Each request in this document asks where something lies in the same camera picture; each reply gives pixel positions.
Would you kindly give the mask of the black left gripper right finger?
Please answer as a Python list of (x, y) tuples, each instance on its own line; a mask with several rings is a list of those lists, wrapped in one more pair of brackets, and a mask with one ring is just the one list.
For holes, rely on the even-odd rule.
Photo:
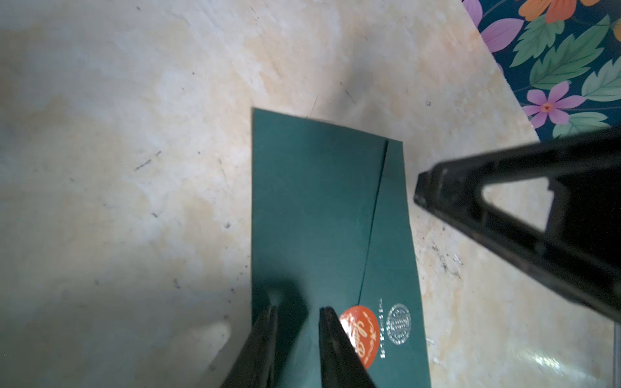
[(331, 307), (320, 309), (321, 384), (323, 388), (375, 388)]

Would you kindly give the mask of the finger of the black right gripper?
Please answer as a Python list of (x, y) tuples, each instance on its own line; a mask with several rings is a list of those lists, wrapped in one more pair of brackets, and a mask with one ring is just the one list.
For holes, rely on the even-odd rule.
[[(538, 230), (484, 199), (484, 189), (545, 178), (553, 194)], [(436, 164), (414, 202), (556, 294), (620, 319), (620, 130)]]

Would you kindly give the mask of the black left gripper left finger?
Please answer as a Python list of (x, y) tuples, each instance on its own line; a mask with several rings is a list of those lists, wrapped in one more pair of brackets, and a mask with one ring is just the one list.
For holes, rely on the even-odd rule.
[(278, 308), (269, 307), (255, 321), (221, 388), (266, 388), (275, 381)]

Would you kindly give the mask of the dark green envelope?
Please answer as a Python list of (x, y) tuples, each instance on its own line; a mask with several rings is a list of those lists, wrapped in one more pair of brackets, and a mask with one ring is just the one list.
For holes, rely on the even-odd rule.
[(278, 307), (276, 385), (318, 387), (320, 310), (365, 307), (378, 387), (431, 384), (400, 142), (252, 113), (252, 314)]

